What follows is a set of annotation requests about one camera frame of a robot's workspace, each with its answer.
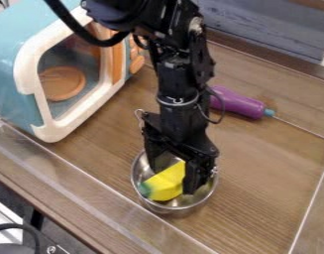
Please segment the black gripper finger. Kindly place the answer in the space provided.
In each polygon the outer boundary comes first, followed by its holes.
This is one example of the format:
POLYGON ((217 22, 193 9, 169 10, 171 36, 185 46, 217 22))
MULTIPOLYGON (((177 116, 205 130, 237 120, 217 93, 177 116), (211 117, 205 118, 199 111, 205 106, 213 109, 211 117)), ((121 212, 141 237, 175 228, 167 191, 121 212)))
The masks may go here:
POLYGON ((145 136, 145 150, 154 173, 162 172, 179 157, 175 143, 162 136, 145 136))
POLYGON ((193 159, 186 162, 186 176, 183 179, 183 193, 194 194, 209 182, 215 174, 215 161, 213 159, 193 159))

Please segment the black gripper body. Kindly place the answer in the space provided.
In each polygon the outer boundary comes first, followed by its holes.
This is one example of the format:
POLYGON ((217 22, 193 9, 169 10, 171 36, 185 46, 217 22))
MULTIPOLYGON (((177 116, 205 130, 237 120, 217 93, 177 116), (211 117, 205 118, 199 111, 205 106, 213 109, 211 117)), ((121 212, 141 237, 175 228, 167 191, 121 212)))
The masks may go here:
POLYGON ((210 123, 210 99, 195 98, 190 101, 170 98, 158 99, 161 112, 143 114, 143 137, 162 136, 175 143, 179 158, 214 161, 219 149, 207 135, 210 123))

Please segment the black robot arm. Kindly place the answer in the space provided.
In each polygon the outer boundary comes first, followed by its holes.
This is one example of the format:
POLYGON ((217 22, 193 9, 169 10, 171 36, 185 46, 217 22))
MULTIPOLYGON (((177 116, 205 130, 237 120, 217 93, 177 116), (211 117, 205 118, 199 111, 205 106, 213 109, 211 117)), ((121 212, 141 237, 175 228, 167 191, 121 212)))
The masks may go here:
POLYGON ((207 183, 219 156, 207 136, 215 61, 199 6, 191 0, 85 0, 83 7, 102 26, 147 42, 161 107, 142 115, 149 164, 158 170, 165 153, 182 158, 183 192, 193 194, 207 183))

